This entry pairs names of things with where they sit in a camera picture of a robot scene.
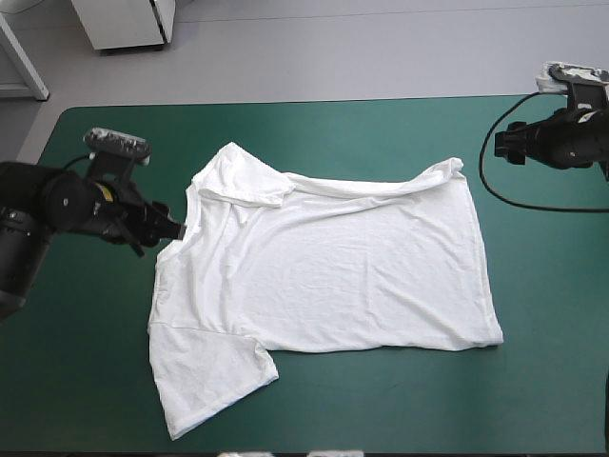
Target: white cabinet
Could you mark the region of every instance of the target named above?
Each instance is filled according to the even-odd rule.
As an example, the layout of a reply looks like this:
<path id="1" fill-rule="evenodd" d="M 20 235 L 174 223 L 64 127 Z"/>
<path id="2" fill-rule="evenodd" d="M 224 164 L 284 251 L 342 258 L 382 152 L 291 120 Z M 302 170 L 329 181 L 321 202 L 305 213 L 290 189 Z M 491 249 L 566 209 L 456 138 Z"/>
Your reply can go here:
<path id="1" fill-rule="evenodd" d="M 72 0 L 97 50 L 171 41 L 175 0 Z"/>

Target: green tabletop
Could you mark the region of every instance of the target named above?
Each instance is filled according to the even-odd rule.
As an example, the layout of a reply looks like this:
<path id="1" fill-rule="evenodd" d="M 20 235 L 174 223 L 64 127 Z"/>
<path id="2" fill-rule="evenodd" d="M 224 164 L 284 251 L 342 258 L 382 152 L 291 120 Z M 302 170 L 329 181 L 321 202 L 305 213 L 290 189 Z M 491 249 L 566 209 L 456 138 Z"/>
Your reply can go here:
<path id="1" fill-rule="evenodd" d="M 505 343 L 462 352 L 273 352 L 278 381 L 171 442 L 147 360 L 161 246 L 139 259 L 128 247 L 62 235 L 26 308 L 0 327 L 0 450 L 603 452 L 609 215 L 515 209 L 485 193 L 481 139 L 517 99 L 66 111 L 42 164 L 59 167 L 85 152 L 81 138 L 93 126 L 147 138 L 150 165 L 135 181 L 181 220 L 190 177 L 230 141 L 275 169 L 335 179 L 403 181 L 461 157 Z M 563 104 L 538 97 L 512 119 L 540 120 Z M 488 175 L 529 202 L 609 206 L 598 169 L 510 166 L 490 150 Z"/>

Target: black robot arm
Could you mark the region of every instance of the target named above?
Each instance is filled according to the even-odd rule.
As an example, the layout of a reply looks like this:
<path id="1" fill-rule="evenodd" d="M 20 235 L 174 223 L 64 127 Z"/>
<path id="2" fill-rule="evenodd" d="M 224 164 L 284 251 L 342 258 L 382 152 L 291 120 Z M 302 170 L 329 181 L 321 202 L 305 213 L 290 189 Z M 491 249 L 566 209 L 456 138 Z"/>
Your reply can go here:
<path id="1" fill-rule="evenodd" d="M 145 200 L 133 183 L 135 165 L 146 165 L 146 140 L 91 129 L 87 175 L 17 162 L 0 163 L 0 320 L 25 303 L 55 233 L 93 235 L 129 244 L 142 256 L 162 238 L 182 239 L 185 226 L 167 205 Z"/>

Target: black cable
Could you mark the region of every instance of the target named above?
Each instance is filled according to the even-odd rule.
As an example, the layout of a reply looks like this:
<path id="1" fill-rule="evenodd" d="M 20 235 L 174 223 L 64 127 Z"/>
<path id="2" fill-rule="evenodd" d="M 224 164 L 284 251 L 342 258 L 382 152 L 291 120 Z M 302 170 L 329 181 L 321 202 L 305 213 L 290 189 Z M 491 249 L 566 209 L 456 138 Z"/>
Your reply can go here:
<path id="1" fill-rule="evenodd" d="M 501 201 L 503 201 L 504 203 L 507 203 L 508 205 L 512 205 L 513 207 L 518 207 L 518 208 L 525 208 L 525 209 L 536 209 L 538 211 L 553 211 L 553 212 L 592 212 L 592 213 L 603 213 L 603 212 L 609 212 L 609 208 L 561 208 L 561 207 L 542 207 L 542 206 L 538 206 L 538 205 L 528 205 L 526 203 L 521 203 L 521 202 L 516 202 L 514 200 L 510 200 L 507 197 L 504 197 L 503 195 L 501 195 L 500 193 L 498 193 L 496 190 L 494 190 L 493 188 L 491 188 L 491 186 L 488 184 L 488 182 L 486 181 L 486 177 L 484 176 L 484 154 L 486 153 L 486 146 L 488 145 L 488 140 L 490 139 L 491 135 L 493 134 L 493 131 L 497 128 L 497 126 L 500 124 L 500 122 L 505 119 L 507 116 L 509 116 L 512 112 L 514 112 L 520 105 L 522 105 L 524 102 L 526 102 L 527 100 L 530 100 L 533 97 L 537 97 L 538 95 L 541 95 L 541 92 L 533 92 L 533 93 L 529 93 L 528 95 L 526 95 L 525 97 L 522 97 L 517 103 L 516 105 L 514 105 L 512 108 L 510 108 L 508 111 L 506 111 L 504 114 L 502 114 L 491 126 L 491 128 L 489 129 L 488 133 L 486 133 L 486 136 L 484 137 L 484 141 L 482 142 L 482 148 L 480 150 L 480 159 L 478 161 L 478 174 L 480 175 L 480 179 L 482 181 L 482 184 L 484 185 L 484 187 L 486 188 L 486 190 L 488 190 L 493 196 L 499 198 Z"/>
<path id="2" fill-rule="evenodd" d="M 76 162 L 80 162 L 81 160 L 85 160 L 85 159 L 88 159 L 88 154 L 79 155 L 78 157 L 75 157 L 72 160 L 70 160 L 69 162 L 67 162 L 64 165 L 63 169 L 69 169 Z"/>

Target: white fabric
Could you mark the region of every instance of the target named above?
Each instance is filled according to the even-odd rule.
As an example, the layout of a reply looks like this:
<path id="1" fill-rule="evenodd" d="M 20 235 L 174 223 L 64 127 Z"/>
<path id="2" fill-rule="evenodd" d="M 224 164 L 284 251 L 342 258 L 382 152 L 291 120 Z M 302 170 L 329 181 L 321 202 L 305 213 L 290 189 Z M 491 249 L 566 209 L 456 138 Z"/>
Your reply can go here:
<path id="1" fill-rule="evenodd" d="M 501 343 L 461 167 L 333 181 L 222 148 L 157 259 L 150 363 L 171 438 L 277 379 L 266 349 Z"/>

